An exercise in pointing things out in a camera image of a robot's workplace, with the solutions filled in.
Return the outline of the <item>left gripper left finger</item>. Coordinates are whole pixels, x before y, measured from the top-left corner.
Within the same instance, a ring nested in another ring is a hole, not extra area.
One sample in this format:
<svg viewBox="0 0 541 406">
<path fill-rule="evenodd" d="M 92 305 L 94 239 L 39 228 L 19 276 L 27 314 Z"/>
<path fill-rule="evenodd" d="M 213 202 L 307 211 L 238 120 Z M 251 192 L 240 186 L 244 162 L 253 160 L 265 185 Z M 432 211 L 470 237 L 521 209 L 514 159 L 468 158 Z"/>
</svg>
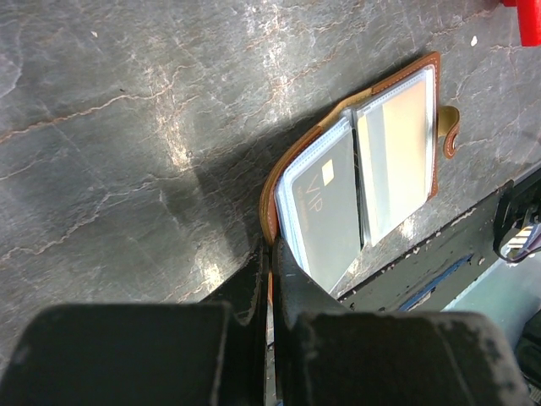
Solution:
<svg viewBox="0 0 541 406">
<path fill-rule="evenodd" d="M 267 283 L 262 244 L 189 304 L 61 304 L 25 328 L 4 405 L 261 405 Z"/>
</svg>

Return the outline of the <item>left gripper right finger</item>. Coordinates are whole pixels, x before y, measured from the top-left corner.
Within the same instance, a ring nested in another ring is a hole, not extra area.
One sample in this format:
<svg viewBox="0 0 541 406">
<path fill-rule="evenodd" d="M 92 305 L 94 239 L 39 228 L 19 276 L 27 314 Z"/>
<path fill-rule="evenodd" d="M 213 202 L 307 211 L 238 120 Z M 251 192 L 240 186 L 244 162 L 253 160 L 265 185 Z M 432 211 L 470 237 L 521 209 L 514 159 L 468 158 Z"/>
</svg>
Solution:
<svg viewBox="0 0 541 406">
<path fill-rule="evenodd" d="M 272 251 L 276 393 L 286 405 L 528 405 L 503 332 L 472 312 L 356 312 Z"/>
</svg>

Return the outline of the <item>brown leather card holder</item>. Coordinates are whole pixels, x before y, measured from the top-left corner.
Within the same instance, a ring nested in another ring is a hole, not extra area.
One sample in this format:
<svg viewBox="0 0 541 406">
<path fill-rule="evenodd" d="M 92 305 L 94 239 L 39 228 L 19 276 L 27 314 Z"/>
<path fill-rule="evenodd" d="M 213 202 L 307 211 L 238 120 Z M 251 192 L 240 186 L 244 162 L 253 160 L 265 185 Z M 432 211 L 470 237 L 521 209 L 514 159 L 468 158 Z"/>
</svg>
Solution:
<svg viewBox="0 0 541 406">
<path fill-rule="evenodd" d="M 260 196 L 268 244 L 333 290 L 365 246 L 377 245 L 438 191 L 438 158 L 460 128 L 442 105 L 438 52 L 340 101 L 278 160 Z"/>
</svg>

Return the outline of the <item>red plastic bin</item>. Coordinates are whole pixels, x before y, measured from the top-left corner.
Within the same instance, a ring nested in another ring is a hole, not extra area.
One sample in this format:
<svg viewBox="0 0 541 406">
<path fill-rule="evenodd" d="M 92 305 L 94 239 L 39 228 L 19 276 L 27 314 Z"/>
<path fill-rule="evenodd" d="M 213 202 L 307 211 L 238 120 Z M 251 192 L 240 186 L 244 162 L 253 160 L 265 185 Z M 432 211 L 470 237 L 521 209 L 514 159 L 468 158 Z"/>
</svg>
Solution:
<svg viewBox="0 0 541 406">
<path fill-rule="evenodd" d="M 540 0 L 501 0 L 505 7 L 516 8 L 523 47 L 540 46 Z"/>
</svg>

